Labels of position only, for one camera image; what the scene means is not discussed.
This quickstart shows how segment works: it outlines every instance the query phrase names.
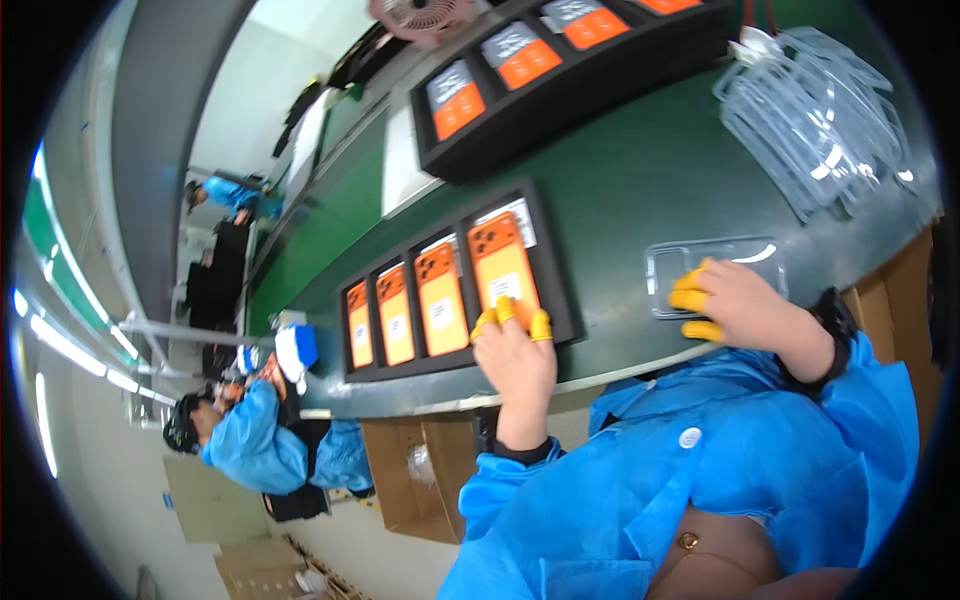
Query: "white button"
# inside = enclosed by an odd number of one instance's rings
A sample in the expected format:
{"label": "white button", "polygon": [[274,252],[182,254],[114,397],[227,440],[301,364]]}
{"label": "white button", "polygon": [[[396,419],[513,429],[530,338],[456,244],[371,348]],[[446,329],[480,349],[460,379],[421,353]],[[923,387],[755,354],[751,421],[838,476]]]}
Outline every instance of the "white button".
{"label": "white button", "polygon": [[697,445],[697,442],[700,442],[701,435],[703,435],[703,432],[700,431],[699,427],[685,429],[684,432],[680,434],[680,447],[684,450],[689,450]]}

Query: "black cap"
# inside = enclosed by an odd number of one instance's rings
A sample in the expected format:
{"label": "black cap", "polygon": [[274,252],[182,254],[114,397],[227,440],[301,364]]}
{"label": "black cap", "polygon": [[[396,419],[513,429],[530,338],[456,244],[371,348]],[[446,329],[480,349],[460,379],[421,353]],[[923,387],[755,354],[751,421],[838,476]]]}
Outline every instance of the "black cap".
{"label": "black cap", "polygon": [[192,180],[183,187],[183,199],[186,200],[187,214],[193,212],[193,196],[197,193],[198,189],[200,189],[200,185],[197,183],[197,180]]}
{"label": "black cap", "polygon": [[177,452],[196,454],[198,451],[197,428],[190,420],[190,413],[197,410],[204,398],[197,394],[187,394],[174,406],[174,414],[163,426],[163,441]]}

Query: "coat sleeve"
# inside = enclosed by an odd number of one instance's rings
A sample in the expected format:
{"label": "coat sleeve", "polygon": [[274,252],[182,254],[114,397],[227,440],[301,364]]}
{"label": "coat sleeve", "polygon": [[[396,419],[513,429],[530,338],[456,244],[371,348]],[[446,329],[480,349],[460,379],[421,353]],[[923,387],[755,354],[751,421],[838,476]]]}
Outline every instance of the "coat sleeve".
{"label": "coat sleeve", "polygon": [[467,519],[464,542],[483,538],[497,515],[525,481],[564,456],[560,442],[550,438],[550,452],[542,461],[524,466],[518,461],[484,452],[477,457],[477,472],[460,490],[460,514]]}
{"label": "coat sleeve", "polygon": [[224,419],[227,431],[221,446],[229,446],[234,456],[263,452],[273,443],[278,408],[274,386],[262,379],[254,381],[243,401]]}
{"label": "coat sleeve", "polygon": [[920,454],[917,405],[902,362],[880,365],[870,339],[851,339],[846,370],[828,382],[820,406],[846,445],[862,453],[870,493],[860,566],[873,556],[913,484]]}

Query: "black wristband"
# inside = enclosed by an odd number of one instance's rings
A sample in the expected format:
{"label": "black wristband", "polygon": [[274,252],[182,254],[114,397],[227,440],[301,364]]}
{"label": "black wristband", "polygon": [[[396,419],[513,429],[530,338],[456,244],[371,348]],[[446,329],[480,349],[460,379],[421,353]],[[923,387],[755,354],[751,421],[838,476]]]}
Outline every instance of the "black wristband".
{"label": "black wristband", "polygon": [[553,448],[553,441],[550,438],[547,438],[543,444],[532,450],[511,450],[497,440],[493,443],[493,455],[500,458],[509,458],[525,467],[530,467],[545,459],[550,454],[551,448]]}
{"label": "black wristband", "polygon": [[820,393],[824,389],[824,386],[827,385],[828,382],[842,375],[843,371],[847,369],[847,363],[850,361],[849,341],[834,337],[833,347],[833,364],[830,365],[830,368],[827,369],[827,372],[824,373],[823,377],[817,379],[816,381],[810,381],[807,383],[798,381],[797,378],[787,370],[786,366],[783,364],[783,361],[781,361],[780,357],[778,356],[776,359],[777,366],[780,367],[780,372],[783,374],[783,378],[786,380],[787,387],[795,392],[803,394],[804,396],[809,396],[814,401],[817,401]]}

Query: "black tray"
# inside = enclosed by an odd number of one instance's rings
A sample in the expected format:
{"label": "black tray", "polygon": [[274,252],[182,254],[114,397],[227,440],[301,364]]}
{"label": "black tray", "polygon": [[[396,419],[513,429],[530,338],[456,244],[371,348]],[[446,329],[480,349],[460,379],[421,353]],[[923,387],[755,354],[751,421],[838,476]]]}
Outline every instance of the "black tray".
{"label": "black tray", "polygon": [[[524,198],[530,213],[530,223],[537,237],[537,245],[527,249],[530,270],[533,272],[540,306],[550,315],[555,344],[574,339],[582,328],[574,322],[567,300],[567,288],[564,285],[560,265],[553,251],[549,226],[543,204],[534,183],[531,180],[515,181],[476,201],[463,209],[447,216],[436,225],[426,228],[406,242],[384,253],[361,272],[344,281],[337,287],[337,314],[340,316],[340,345],[344,356],[344,379],[348,382],[381,381],[398,377],[409,377],[428,372],[446,371],[475,364],[473,348],[466,348],[429,356],[426,351],[426,339],[423,335],[423,319],[420,313],[420,297],[414,270],[409,268],[420,254],[420,250],[433,242],[455,233],[461,262],[460,292],[464,300],[464,312],[468,330],[480,316],[480,298],[476,289],[476,279],[469,259],[467,232],[473,227],[473,221],[500,206]],[[410,311],[410,328],[414,341],[414,359],[394,365],[387,365],[383,346],[383,332],[380,323],[380,311],[376,305],[376,280],[386,269],[400,260],[404,263],[407,301]],[[350,331],[347,312],[347,291],[361,281],[367,282],[368,310],[370,311],[370,336],[372,343],[372,364],[355,369],[350,360]]]}
{"label": "black tray", "polygon": [[[736,39],[733,0],[704,0],[701,6],[656,16],[633,0],[600,0],[631,29],[587,50],[540,22],[547,0],[504,7],[505,21],[485,30],[410,92],[420,165],[451,183],[484,177],[522,151],[564,132],[602,108],[690,75],[727,55]],[[520,89],[509,90],[487,64],[480,45],[515,20],[541,37],[563,63]],[[476,81],[486,110],[449,138],[438,141],[426,85],[456,60]]]}

